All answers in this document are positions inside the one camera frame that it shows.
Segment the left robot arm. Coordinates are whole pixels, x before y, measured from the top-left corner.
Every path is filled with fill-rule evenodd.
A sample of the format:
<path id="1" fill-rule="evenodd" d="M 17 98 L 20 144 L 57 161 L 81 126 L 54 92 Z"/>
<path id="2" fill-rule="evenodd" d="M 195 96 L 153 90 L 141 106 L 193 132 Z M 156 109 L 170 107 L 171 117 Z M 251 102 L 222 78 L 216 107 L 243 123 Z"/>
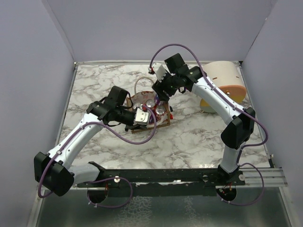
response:
<path id="1" fill-rule="evenodd" d="M 76 156 L 103 128 L 110 129 L 115 121 L 126 126 L 149 122 L 150 113 L 140 106 L 134 111 L 124 102 L 130 93 L 113 86 L 108 96 L 91 103 L 78 125 L 56 147 L 47 153 L 39 152 L 34 158 L 35 180 L 38 187 L 46 187 L 58 196 L 63 196 L 74 185 L 95 181 L 101 167 L 94 163 L 73 166 Z"/>

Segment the red cola can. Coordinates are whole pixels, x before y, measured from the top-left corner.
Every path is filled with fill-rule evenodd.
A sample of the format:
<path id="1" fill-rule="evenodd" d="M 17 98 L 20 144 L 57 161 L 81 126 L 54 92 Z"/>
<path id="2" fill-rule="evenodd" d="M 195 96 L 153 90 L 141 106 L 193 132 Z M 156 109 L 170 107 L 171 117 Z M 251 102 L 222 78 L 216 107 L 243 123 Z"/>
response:
<path id="1" fill-rule="evenodd" d="M 165 106 L 158 105 L 155 108 L 156 117 L 162 117 L 167 114 L 167 110 Z"/>
<path id="2" fill-rule="evenodd" d="M 151 110 L 155 110 L 156 103 L 153 99 L 149 99 L 146 101 L 146 106 L 149 107 Z"/>

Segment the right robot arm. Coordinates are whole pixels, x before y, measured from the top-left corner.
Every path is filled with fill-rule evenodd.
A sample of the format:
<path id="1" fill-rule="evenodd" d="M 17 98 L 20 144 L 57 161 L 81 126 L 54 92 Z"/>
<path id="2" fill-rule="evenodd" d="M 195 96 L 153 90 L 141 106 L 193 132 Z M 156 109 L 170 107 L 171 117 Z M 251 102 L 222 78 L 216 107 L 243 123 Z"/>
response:
<path id="1" fill-rule="evenodd" d="M 205 100 L 219 114 L 226 128 L 221 133 L 224 151 L 218 174 L 222 181 L 231 181 L 239 170 L 241 148 L 254 131 L 254 109 L 237 105 L 215 87 L 201 66 L 189 68 L 179 53 L 166 59 L 165 63 L 165 67 L 160 63 L 149 67 L 149 73 L 157 77 L 152 89 L 159 100 L 167 102 L 177 91 L 184 88 Z"/>

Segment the purple can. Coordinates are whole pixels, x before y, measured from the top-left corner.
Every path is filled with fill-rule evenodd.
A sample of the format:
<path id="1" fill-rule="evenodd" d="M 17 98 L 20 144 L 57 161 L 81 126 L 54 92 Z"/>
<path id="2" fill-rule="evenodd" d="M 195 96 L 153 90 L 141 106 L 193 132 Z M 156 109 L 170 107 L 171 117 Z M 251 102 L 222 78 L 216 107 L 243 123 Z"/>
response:
<path id="1" fill-rule="evenodd" d="M 155 102 L 155 105 L 163 105 L 164 104 L 164 102 L 160 100 L 160 98 L 157 94 L 155 94 L 155 96 L 154 96 L 154 102 Z"/>
<path id="2" fill-rule="evenodd" d="M 141 109 L 142 104 L 140 102 L 136 102 L 133 104 L 133 110 Z"/>

